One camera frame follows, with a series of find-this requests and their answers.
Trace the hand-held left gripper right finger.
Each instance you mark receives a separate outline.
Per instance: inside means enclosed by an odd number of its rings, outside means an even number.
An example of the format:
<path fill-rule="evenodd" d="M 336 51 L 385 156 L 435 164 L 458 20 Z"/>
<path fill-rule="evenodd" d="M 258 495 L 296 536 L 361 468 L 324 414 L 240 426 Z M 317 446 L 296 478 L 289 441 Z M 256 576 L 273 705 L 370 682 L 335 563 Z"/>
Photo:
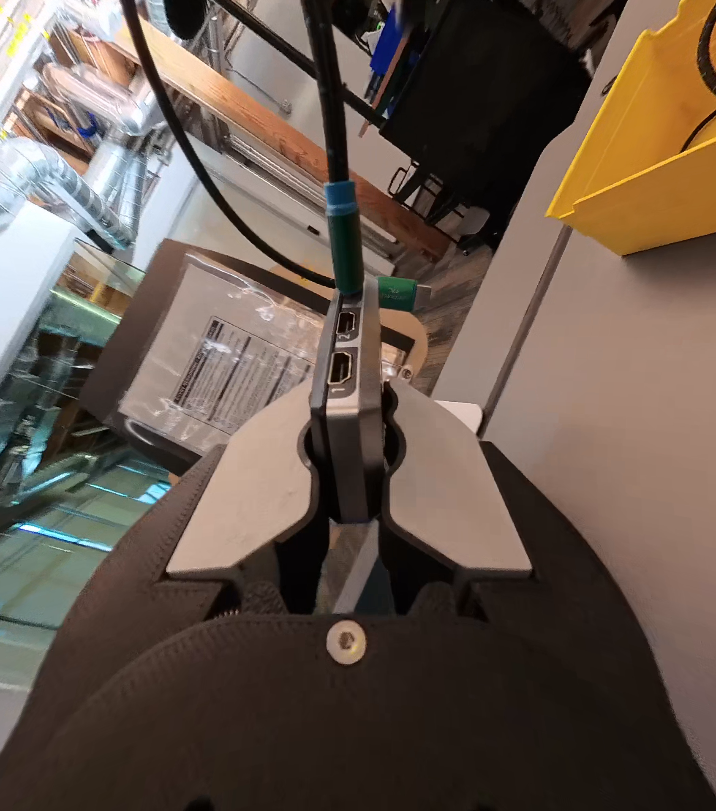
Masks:
<path fill-rule="evenodd" d="M 409 384 L 384 395 L 387 459 L 380 554 L 397 614 L 422 589 L 463 603 L 481 582 L 521 580 L 533 566 L 482 450 L 463 420 Z"/>

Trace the white sign stand base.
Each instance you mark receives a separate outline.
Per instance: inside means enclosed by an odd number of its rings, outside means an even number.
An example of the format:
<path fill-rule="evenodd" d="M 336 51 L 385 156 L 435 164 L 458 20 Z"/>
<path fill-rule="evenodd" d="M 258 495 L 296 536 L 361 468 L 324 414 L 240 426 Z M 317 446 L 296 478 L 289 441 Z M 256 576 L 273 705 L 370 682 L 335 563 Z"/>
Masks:
<path fill-rule="evenodd" d="M 453 414 L 472 433 L 477 435 L 481 429 L 484 411 L 481 406 L 471 402 L 454 400 L 434 400 L 443 409 Z"/>

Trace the blue panel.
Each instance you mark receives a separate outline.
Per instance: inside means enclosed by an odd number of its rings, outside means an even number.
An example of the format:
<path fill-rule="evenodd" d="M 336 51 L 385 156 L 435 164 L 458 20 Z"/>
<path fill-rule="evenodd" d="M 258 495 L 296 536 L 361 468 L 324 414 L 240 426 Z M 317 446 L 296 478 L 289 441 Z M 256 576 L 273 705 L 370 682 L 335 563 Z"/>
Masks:
<path fill-rule="evenodd" d="M 377 40 L 370 67 L 373 85 L 379 88 L 381 81 L 389 73 L 393 56 L 398 46 L 408 35 L 413 35 L 414 43 L 421 40 L 425 31 L 427 1 L 390 2 L 388 15 Z"/>

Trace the silver ventilation ducts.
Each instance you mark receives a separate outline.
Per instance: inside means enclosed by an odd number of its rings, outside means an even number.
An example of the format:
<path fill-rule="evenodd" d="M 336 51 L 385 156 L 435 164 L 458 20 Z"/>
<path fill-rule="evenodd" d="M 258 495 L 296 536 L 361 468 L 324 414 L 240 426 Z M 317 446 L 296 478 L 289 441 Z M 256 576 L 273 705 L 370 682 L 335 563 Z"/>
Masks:
<path fill-rule="evenodd" d="M 31 75 L 41 81 L 42 101 L 71 108 L 80 138 L 98 141 L 84 174 L 54 147 L 23 136 L 0 135 L 0 229 L 15 219 L 25 201 L 38 197 L 69 209 L 86 234 L 111 249 L 136 240 L 147 156 L 136 149 L 165 126 L 150 84 L 138 71 L 129 85 L 114 82 L 89 64 L 71 67 L 48 61 Z"/>

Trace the glass partition panel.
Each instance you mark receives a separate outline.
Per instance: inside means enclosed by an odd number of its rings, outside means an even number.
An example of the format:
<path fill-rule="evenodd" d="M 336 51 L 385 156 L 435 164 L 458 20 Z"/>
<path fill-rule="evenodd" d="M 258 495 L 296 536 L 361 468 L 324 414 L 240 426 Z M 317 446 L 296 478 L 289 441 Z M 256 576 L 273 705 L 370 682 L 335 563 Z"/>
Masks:
<path fill-rule="evenodd" d="M 174 477 L 80 403 L 143 273 L 78 241 L 0 366 L 0 637 L 52 634 Z"/>

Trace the black metal stand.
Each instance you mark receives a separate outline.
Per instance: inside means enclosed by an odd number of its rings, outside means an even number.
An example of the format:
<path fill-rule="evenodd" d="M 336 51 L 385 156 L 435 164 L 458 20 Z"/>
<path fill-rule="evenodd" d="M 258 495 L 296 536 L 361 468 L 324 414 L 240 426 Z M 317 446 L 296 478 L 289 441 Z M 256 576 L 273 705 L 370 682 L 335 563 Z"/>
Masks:
<path fill-rule="evenodd" d="M 487 247 L 495 254 L 503 226 L 484 205 L 466 201 L 425 168 L 412 161 L 394 172 L 387 193 L 403 208 L 434 228 L 465 256 Z"/>

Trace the hdmi switch box with button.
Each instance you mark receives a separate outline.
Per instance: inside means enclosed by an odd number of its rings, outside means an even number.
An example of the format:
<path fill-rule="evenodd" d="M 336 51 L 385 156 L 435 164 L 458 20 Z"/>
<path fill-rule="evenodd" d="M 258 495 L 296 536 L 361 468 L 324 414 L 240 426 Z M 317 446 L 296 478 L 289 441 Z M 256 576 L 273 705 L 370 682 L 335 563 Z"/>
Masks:
<path fill-rule="evenodd" d="M 310 394 L 312 461 L 329 517 L 371 522 L 384 479 L 381 318 L 377 279 L 336 292 L 324 321 Z"/>

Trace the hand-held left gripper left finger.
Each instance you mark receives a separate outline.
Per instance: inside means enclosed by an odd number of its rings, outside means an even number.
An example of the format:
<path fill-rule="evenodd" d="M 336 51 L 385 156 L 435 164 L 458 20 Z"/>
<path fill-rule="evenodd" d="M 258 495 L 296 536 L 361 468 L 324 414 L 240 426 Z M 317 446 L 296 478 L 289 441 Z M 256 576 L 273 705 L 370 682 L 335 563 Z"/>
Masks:
<path fill-rule="evenodd" d="M 292 614 L 312 614 L 330 519 L 307 439 L 311 382 L 247 421 L 228 442 L 166 566 L 171 580 L 267 582 Z"/>

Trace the black cabinet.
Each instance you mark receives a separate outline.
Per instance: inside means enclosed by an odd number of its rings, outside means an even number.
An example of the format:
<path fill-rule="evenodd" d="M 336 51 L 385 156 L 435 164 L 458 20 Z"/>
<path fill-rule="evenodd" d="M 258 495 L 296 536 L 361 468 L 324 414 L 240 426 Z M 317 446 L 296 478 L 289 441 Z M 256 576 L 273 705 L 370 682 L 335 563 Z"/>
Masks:
<path fill-rule="evenodd" d="M 381 136 L 465 200 L 531 172 L 591 77 L 521 2 L 427 2 L 427 39 Z"/>

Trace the yellow plastic bin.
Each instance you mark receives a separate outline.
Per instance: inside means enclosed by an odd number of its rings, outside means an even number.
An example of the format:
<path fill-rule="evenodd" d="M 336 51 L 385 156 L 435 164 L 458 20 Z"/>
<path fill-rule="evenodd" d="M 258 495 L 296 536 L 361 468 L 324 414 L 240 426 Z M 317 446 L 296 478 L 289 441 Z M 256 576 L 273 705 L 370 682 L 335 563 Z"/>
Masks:
<path fill-rule="evenodd" d="M 716 234 L 716 2 L 637 38 L 546 215 L 619 256 Z"/>

